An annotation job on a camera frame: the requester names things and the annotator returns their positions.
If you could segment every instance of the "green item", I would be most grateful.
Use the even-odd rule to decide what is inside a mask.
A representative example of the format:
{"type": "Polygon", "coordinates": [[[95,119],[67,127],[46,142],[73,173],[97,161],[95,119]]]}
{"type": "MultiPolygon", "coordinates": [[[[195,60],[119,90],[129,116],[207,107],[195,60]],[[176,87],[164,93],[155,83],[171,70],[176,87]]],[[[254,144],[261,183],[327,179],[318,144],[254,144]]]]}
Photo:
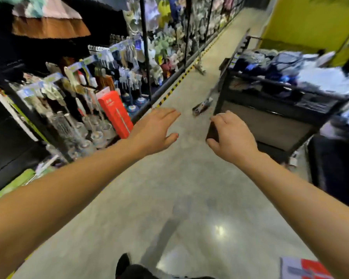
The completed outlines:
{"type": "Polygon", "coordinates": [[[16,179],[10,182],[7,186],[0,190],[0,197],[5,194],[13,191],[19,186],[26,184],[33,176],[35,175],[35,171],[32,169],[26,169],[21,175],[19,175],[16,179]]]}

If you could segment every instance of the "floor tape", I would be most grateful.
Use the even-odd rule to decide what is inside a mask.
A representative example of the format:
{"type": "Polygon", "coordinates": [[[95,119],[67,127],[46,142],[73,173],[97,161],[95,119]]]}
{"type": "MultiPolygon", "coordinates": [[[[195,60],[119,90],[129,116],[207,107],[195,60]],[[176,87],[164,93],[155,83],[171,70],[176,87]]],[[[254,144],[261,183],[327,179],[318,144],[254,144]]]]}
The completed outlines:
{"type": "MultiPolygon", "coordinates": [[[[212,43],[210,43],[207,48],[202,52],[202,57],[212,48],[212,46],[217,42],[217,40],[220,38],[220,36],[223,34],[223,32],[226,30],[226,28],[233,22],[233,20],[231,22],[229,22],[224,28],[223,30],[218,34],[218,36],[216,37],[216,39],[214,39],[214,41],[212,43]]],[[[173,93],[173,91],[178,87],[178,85],[182,82],[182,80],[186,77],[186,75],[189,74],[189,72],[195,68],[196,63],[199,61],[199,58],[196,58],[196,60],[194,61],[194,64],[191,65],[187,71],[185,71],[185,73],[181,76],[181,78],[173,85],[173,87],[171,88],[171,90],[160,100],[160,102],[158,103],[158,105],[156,107],[160,107],[170,96],[170,94],[173,93]]]]}

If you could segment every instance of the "person's right arm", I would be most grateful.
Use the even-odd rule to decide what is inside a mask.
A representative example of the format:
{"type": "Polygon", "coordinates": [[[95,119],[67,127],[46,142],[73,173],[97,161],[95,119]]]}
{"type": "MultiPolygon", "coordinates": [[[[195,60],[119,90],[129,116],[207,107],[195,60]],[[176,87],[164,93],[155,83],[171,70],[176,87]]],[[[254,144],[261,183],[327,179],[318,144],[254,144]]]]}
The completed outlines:
{"type": "Polygon", "coordinates": [[[261,153],[232,112],[211,120],[219,143],[207,143],[215,154],[252,179],[333,277],[349,279],[349,207],[261,153]]]}

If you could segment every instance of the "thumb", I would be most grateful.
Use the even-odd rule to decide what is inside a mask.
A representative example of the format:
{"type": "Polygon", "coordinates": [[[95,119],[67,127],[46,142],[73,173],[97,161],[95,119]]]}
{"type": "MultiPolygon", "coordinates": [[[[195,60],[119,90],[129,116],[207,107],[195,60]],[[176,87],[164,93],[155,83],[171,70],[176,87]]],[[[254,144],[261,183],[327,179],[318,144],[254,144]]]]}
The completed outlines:
{"type": "Polygon", "coordinates": [[[179,135],[177,133],[172,133],[169,135],[166,140],[164,141],[164,147],[167,149],[170,145],[172,145],[174,142],[176,142],[179,135]]]}
{"type": "Polygon", "coordinates": [[[207,139],[208,146],[214,151],[215,154],[218,154],[220,150],[220,144],[216,142],[214,139],[207,139]]]}

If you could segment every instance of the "polished floor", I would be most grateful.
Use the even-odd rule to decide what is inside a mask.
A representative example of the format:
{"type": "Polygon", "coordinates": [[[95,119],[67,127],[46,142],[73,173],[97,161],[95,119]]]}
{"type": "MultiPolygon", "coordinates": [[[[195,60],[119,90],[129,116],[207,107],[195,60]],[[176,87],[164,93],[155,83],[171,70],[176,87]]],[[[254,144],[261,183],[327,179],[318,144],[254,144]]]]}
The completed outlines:
{"type": "Polygon", "coordinates": [[[164,103],[182,112],[170,129],[177,142],[116,178],[13,279],[114,278],[124,252],[157,273],[219,279],[276,279],[281,256],[314,259],[251,180],[205,144],[213,110],[191,114],[247,28],[259,34],[265,20],[254,9],[234,19],[204,56],[206,76],[192,70],[164,103]]]}

